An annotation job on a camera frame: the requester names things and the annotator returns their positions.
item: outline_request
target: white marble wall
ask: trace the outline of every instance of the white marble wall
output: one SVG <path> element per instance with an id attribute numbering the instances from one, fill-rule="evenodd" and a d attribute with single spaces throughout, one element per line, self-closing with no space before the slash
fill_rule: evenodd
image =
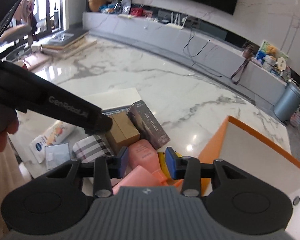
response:
<path id="1" fill-rule="evenodd" d="M 86 0 L 61 0 L 63 29 L 82 22 L 82 13 L 86 9 Z"/>
<path id="2" fill-rule="evenodd" d="M 189 0 L 133 0 L 189 14 L 260 45 L 265 39 L 290 56 L 300 75 L 300 0 L 238 0 L 234 15 Z"/>

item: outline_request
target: black cable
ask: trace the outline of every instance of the black cable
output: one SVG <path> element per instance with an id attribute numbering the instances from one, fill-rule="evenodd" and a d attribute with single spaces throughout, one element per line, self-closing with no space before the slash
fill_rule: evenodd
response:
<path id="1" fill-rule="evenodd" d="M 220 76 L 220 75 L 217 75 L 217 74 L 214 74 L 214 73 L 210 72 L 209 70 L 207 70 L 208 67 L 204 66 L 204 65 L 201 64 L 201 63 L 197 63 L 197 62 L 193 59 L 194 57 L 198 56 L 198 55 L 203 51 L 203 49 L 207 46 L 207 44 L 208 44 L 209 41 L 211 41 L 211 40 L 208 40 L 207 43 L 203 46 L 203 48 L 202 48 L 196 55 L 194 55 L 194 56 L 191 56 L 191 55 L 190 55 L 189 44 L 190 44 L 190 41 L 194 38 L 194 34 L 192 35 L 192 28 L 193 28 L 193 24 L 192 24 L 191 27 L 190 27 L 189 41 L 188 41 L 188 43 L 183 47 L 183 50 L 182 50 L 183 54 L 185 54 L 186 56 L 188 56 L 188 57 L 191 59 L 191 61 L 193 62 L 192 66 L 191 66 L 189 69 L 191 69 L 191 68 L 196 64 L 196 65 L 202 67 L 202 68 L 203 68 L 206 72 L 208 72 L 209 74 L 211 74 L 211 75 L 213 75 L 213 76 L 216 76 L 216 77 L 222 77 L 222 76 Z"/>

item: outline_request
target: pink bottle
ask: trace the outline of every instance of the pink bottle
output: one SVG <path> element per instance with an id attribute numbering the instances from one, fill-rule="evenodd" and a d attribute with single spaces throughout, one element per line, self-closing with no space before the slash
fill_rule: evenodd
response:
<path id="1" fill-rule="evenodd" d="M 157 187 L 161 186 L 160 181 L 156 179 L 149 171 L 141 166 L 137 166 L 122 181 L 115 185 L 113 194 L 119 192 L 120 187 Z"/>
<path id="2" fill-rule="evenodd" d="M 160 168 L 157 151 L 147 140 L 140 140 L 129 146 L 129 163 L 131 168 L 144 167 L 155 176 L 162 185 L 167 186 L 167 177 Z"/>

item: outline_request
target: glass door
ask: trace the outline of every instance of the glass door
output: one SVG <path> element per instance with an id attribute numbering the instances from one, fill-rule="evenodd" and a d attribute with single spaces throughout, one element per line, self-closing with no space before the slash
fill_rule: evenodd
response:
<path id="1" fill-rule="evenodd" d="M 60 10 L 61 0 L 34 0 L 33 14 L 37 21 L 37 31 L 35 32 L 37 39 L 41 39 L 62 29 Z M 9 27 L 14 27 L 19 24 L 22 24 L 22 22 L 13 19 Z M 5 54 L 8 54 L 26 42 L 27 36 L 20 37 L 17 41 L 9 44 L 0 44 L 0 57 L 4 57 Z"/>

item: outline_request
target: plaid fabric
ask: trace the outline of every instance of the plaid fabric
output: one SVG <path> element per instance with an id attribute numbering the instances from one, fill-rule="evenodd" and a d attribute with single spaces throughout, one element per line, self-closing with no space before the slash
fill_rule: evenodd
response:
<path id="1" fill-rule="evenodd" d="M 111 156 L 111 151 L 98 135 L 89 136 L 76 142 L 73 146 L 73 152 L 77 159 L 81 159 L 82 163 L 93 162 L 103 155 Z"/>

